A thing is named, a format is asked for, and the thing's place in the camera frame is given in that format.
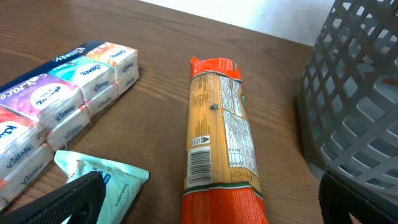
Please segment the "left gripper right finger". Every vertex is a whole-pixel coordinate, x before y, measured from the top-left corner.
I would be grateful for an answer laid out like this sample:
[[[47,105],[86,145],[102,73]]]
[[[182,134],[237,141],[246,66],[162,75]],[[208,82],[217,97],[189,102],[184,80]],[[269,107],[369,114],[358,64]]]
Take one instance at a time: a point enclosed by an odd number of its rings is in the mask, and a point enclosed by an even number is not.
[[[332,170],[321,178],[318,199],[324,224],[397,224],[397,205]]]

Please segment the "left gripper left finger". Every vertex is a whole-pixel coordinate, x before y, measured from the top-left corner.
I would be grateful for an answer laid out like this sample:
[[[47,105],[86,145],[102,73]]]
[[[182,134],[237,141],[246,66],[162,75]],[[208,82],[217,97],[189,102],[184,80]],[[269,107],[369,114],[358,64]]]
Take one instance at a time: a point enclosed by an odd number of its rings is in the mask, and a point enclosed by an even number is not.
[[[96,223],[106,196],[103,176],[92,171],[1,216],[1,224]]]

